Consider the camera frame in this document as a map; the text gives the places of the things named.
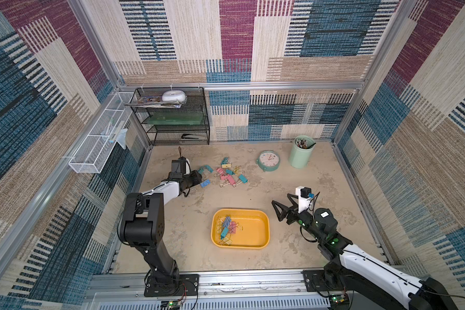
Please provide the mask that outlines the blue binder clip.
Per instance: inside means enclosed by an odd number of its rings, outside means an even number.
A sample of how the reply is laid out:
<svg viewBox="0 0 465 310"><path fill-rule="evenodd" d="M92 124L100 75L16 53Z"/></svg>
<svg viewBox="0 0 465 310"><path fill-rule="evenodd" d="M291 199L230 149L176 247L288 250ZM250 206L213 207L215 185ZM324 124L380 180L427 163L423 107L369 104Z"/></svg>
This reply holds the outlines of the blue binder clip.
<svg viewBox="0 0 465 310"><path fill-rule="evenodd" d="M222 222L222 228L228 229L230 225L231 225L231 217L227 216L224 218L224 221Z"/></svg>
<svg viewBox="0 0 465 310"><path fill-rule="evenodd" d="M210 184L211 184L210 180L204 180L204 181L200 184L200 186L201 186L202 188L204 188L204 187L207 187L207 186L210 185Z"/></svg>

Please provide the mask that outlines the yellow plastic storage box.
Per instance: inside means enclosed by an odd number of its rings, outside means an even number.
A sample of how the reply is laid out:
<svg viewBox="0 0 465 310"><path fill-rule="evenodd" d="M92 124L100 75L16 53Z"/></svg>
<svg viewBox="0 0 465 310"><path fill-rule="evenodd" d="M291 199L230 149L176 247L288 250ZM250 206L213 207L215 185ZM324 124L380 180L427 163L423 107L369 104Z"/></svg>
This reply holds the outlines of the yellow plastic storage box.
<svg viewBox="0 0 465 310"><path fill-rule="evenodd" d="M231 217L231 222L237 222L235 234L228 233L226 237L232 240L232 244L220 245L220 234L216 232L216 221L221 218ZM212 220L212 243L218 247L231 249L263 249L270 242L270 224L267 214L256 209L220 209Z"/></svg>

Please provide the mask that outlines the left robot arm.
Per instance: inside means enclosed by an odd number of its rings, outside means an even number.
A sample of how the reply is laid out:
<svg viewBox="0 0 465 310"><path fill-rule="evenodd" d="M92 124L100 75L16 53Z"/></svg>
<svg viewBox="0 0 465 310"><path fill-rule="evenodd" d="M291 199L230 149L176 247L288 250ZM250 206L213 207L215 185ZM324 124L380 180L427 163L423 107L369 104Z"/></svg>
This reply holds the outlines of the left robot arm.
<svg viewBox="0 0 465 310"><path fill-rule="evenodd" d="M199 276L180 276L178 264L167 251L163 237L165 204L179 196L187 197L191 188L201 182L201 174L192 170L189 160L181 156L172 161L168 177L159 185L126 197L118 238L141 253L149 266L143 279L143 294L147 298L198 294Z"/></svg>

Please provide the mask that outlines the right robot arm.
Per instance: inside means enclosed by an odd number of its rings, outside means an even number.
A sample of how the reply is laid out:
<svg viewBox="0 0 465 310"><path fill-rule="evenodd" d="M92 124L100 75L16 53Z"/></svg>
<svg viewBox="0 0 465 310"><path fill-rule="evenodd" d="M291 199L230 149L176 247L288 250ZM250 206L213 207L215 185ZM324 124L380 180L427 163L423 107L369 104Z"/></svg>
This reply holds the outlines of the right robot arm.
<svg viewBox="0 0 465 310"><path fill-rule="evenodd" d="M354 291L384 309L457 309L452 295L437 280L421 280L372 257L337 231L338 222L326 208L300 211L301 197L288 195L290 207L272 201L279 221L297 223L312 236L323 257L322 285Z"/></svg>

